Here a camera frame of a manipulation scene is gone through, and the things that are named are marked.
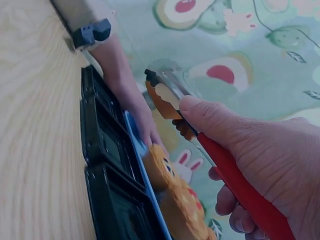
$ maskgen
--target wood grain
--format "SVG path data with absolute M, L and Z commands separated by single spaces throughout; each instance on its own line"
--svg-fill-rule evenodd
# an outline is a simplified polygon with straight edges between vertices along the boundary
M 91 240 L 81 67 L 49 0 L 0 0 L 0 239 Z

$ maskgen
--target black plastic container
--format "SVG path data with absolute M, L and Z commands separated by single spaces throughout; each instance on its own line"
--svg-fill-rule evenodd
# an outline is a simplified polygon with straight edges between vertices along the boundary
M 166 239 L 117 99 L 93 66 L 81 73 L 81 141 L 97 239 Z
M 112 92 L 106 91 L 106 86 L 96 87 L 100 81 L 101 76 L 92 66 L 82 69 L 80 114 L 85 160 L 88 166 L 108 163 L 134 179 L 139 187 L 144 187 L 131 139 L 122 125 L 125 122 L 123 111 Z
M 90 167 L 85 177 L 97 239 L 165 239 L 150 198 L 115 169 Z

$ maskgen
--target metal tongs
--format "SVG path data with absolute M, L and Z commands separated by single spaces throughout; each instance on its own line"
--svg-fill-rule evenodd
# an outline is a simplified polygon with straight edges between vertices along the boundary
M 179 81 L 170 71 L 151 71 L 146 69 L 144 73 L 151 87 L 156 88 L 158 84 L 163 84 L 176 97 L 169 103 L 181 115 L 179 100 L 187 95 L 194 96 L 188 90 L 188 86 Z M 216 166 L 216 170 L 223 182 L 232 191 L 239 204 L 250 213 L 257 226 L 271 240 L 295 240 L 289 227 L 288 219 L 248 183 L 231 153 L 203 133 L 197 132 L 192 126 L 189 125 L 189 127 L 205 151 L 201 147 L 196 147 L 204 154 L 212 166 Z

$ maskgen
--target fingernail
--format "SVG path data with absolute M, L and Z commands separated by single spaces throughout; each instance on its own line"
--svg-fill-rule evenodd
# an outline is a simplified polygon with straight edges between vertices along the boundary
M 242 219 L 238 219 L 235 221 L 235 227 L 238 231 L 244 233 L 245 230 L 244 230 L 244 227 L 242 226 Z
M 201 99 L 196 98 L 194 96 L 184 96 L 180 100 L 179 108 L 181 112 L 189 111 L 193 106 L 197 105 L 198 103 L 202 102 Z
M 254 239 L 256 240 L 262 240 L 262 239 L 265 239 L 266 238 L 266 234 L 260 230 L 256 231 L 254 234 L 253 234 L 253 237 Z

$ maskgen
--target child hand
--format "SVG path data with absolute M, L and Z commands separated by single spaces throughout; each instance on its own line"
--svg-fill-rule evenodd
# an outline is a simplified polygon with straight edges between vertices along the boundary
M 160 135 L 157 131 L 156 124 L 152 117 L 152 112 L 147 103 L 144 103 L 139 107 L 134 108 L 130 111 L 130 113 L 134 118 L 135 124 L 138 128 L 139 135 L 143 143 L 147 146 L 150 146 L 152 144 L 158 144 L 163 147 L 164 152 L 167 156 L 169 156 L 169 153 L 167 152 L 165 146 L 161 141 Z

